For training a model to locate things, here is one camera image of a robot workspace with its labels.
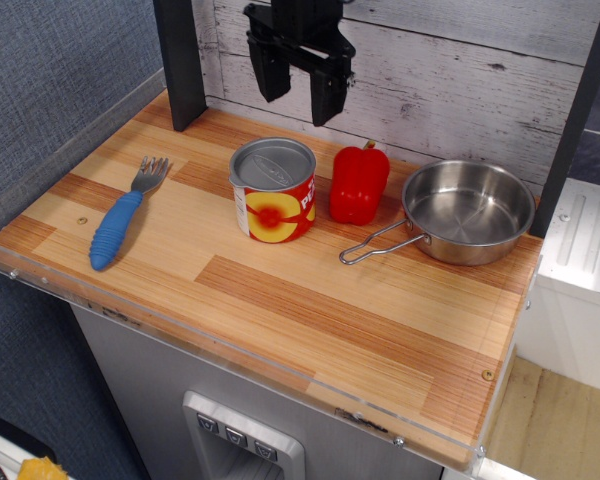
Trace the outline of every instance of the wooden floor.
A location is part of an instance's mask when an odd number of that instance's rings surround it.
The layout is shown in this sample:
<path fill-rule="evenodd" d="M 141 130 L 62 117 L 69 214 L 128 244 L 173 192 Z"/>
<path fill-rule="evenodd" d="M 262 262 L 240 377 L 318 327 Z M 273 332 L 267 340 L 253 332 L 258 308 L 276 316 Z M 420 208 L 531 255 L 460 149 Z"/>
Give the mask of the wooden floor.
<path fill-rule="evenodd" d="M 487 457 L 536 480 L 600 479 L 600 390 L 516 357 Z"/>

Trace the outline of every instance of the stainless steel pan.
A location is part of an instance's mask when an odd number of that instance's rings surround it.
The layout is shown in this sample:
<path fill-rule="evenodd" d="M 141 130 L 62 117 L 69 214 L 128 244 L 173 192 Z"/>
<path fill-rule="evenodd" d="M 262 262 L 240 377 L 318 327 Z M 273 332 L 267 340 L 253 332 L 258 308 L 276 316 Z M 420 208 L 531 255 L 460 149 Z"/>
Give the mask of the stainless steel pan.
<path fill-rule="evenodd" d="M 517 177 L 500 167 L 466 160 L 445 160 L 418 169 L 404 184 L 402 206 L 404 220 L 343 251 L 342 263 L 352 265 L 415 243 L 442 262 L 484 265 L 513 250 L 535 213 L 533 195 Z M 403 224 L 408 240 L 347 258 L 375 237 Z"/>

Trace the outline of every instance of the blue fork handle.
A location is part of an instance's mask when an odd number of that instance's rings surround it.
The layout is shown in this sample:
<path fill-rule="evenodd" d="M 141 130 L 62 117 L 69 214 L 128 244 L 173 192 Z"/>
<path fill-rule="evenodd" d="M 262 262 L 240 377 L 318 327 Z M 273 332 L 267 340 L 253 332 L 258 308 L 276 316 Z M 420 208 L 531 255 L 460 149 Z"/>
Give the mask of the blue fork handle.
<path fill-rule="evenodd" d="M 89 250 L 91 267 L 94 270 L 102 270 L 115 258 L 143 197 L 144 194 L 138 191 L 125 193 L 104 216 Z"/>

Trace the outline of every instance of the wooden countertop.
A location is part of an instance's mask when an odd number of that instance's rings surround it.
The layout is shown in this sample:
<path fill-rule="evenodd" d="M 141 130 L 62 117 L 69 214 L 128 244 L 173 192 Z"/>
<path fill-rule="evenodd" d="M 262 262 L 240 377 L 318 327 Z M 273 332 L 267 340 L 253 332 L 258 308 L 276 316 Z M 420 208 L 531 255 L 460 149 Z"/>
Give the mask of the wooden countertop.
<path fill-rule="evenodd" d="M 268 136 L 295 138 L 318 160 L 316 222 L 286 244 L 242 233 L 228 182 L 234 151 Z M 327 202 L 341 147 L 213 110 L 178 133 L 162 94 L 0 232 L 0 267 L 345 417 L 362 414 L 363 428 L 462 469 L 495 390 L 483 372 L 500 374 L 541 240 L 525 235 L 480 267 L 414 246 L 345 266 L 340 251 L 403 218 L 400 191 L 415 167 L 392 163 L 372 224 L 338 224 Z M 95 272 L 93 233 L 145 155 L 169 157 L 169 174 L 114 263 Z M 393 231 L 376 245 L 404 239 Z"/>

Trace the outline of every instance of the red bell pepper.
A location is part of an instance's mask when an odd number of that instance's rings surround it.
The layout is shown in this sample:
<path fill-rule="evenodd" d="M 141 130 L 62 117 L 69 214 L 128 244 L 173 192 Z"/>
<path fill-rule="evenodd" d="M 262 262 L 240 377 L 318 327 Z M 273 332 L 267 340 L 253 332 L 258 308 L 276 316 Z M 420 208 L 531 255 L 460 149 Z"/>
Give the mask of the red bell pepper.
<path fill-rule="evenodd" d="M 365 225 L 373 220 L 389 177 L 389 159 L 369 141 L 345 147 L 333 161 L 329 213 L 340 223 Z"/>

